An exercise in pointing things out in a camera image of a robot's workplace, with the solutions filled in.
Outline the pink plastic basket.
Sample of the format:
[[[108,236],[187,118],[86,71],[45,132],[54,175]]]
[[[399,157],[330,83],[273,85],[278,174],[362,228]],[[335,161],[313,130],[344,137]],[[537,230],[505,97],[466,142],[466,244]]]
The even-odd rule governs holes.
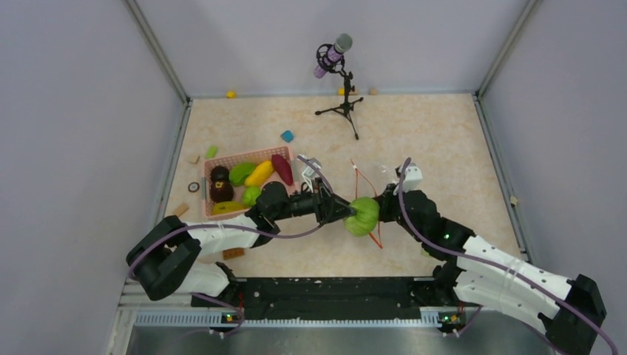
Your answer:
[[[201,166],[201,209],[208,220],[225,220],[248,210],[243,202],[245,180],[258,165],[275,155],[295,167],[296,155],[289,146],[278,146],[205,160]]]

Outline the brown bear chocolate toy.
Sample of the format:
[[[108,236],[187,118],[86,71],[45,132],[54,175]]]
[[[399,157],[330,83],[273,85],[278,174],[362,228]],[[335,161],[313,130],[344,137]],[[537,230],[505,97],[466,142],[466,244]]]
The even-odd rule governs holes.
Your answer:
[[[209,197],[214,203],[232,201],[234,199],[234,188],[227,180],[212,181],[209,187]]]

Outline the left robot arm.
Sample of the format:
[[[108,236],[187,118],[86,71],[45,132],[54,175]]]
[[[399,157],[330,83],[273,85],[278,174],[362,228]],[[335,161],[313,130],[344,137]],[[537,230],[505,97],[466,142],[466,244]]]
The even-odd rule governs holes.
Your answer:
[[[165,217],[127,254],[129,276],[140,283],[151,301],[175,293],[199,293],[218,305],[229,305],[237,296],[234,276],[219,263],[199,264],[197,258],[282,239],[279,220],[312,214],[323,226],[356,215],[349,202],[331,192],[322,179],[317,178],[313,187],[289,194],[283,183],[267,183],[248,211],[211,223]]]

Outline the yellow mango toy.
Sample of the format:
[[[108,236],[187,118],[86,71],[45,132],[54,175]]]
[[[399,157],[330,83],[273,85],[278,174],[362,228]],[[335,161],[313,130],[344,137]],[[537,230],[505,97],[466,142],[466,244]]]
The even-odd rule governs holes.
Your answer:
[[[246,187],[262,186],[274,173],[274,167],[270,160],[265,160],[255,167],[253,172],[245,179]]]

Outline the light green lime toy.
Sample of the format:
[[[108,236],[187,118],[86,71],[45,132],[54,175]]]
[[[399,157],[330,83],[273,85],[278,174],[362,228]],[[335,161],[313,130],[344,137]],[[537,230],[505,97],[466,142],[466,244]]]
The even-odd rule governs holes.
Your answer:
[[[242,203],[247,207],[254,206],[261,193],[262,189],[259,186],[248,186],[243,192]]]

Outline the green cabbage toy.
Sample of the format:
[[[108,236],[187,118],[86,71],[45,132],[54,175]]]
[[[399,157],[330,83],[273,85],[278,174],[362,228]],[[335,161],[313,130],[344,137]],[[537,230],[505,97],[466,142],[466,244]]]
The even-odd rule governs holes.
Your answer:
[[[358,197],[351,207],[355,214],[345,218],[345,229],[354,237],[364,237],[371,233],[379,221],[379,204],[371,197]]]

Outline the dark red sweet potato toy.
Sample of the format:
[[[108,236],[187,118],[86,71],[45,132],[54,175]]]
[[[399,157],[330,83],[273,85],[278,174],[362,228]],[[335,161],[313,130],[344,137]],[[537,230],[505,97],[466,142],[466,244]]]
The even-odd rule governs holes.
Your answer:
[[[287,186],[294,184],[294,176],[288,160],[281,155],[275,154],[271,156],[271,165],[284,184]]]

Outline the clear zip top bag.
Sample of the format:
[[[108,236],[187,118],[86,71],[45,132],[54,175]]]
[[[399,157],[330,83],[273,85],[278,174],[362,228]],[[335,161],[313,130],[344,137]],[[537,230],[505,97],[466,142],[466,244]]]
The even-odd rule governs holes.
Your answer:
[[[359,169],[359,167],[357,166],[355,160],[353,158],[349,159],[351,167],[354,171],[354,177],[355,177],[355,181],[354,181],[354,197],[357,198],[361,198],[361,197],[370,197],[370,198],[374,198],[378,195],[377,189],[376,187],[372,184],[372,182],[368,179],[368,177],[366,175],[364,175],[361,170]],[[365,190],[362,190],[360,188],[360,183],[361,182],[365,182],[369,188],[369,191],[366,192]],[[378,221],[376,223],[376,227],[374,229],[372,229],[369,233],[368,233],[369,238],[377,245],[377,247],[379,249],[383,249],[383,242],[382,242],[382,234],[381,234],[381,222]]]

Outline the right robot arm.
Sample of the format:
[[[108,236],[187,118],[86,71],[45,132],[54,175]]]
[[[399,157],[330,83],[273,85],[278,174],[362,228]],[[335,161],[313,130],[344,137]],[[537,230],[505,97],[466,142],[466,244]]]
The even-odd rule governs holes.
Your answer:
[[[602,329],[607,311],[597,283],[585,275],[563,277],[501,251],[472,229],[441,216],[419,191],[395,194],[390,184],[375,198],[382,222],[396,222],[431,257],[443,262],[433,285],[444,305],[457,300],[520,321],[562,354],[590,354],[598,338],[617,346]]]

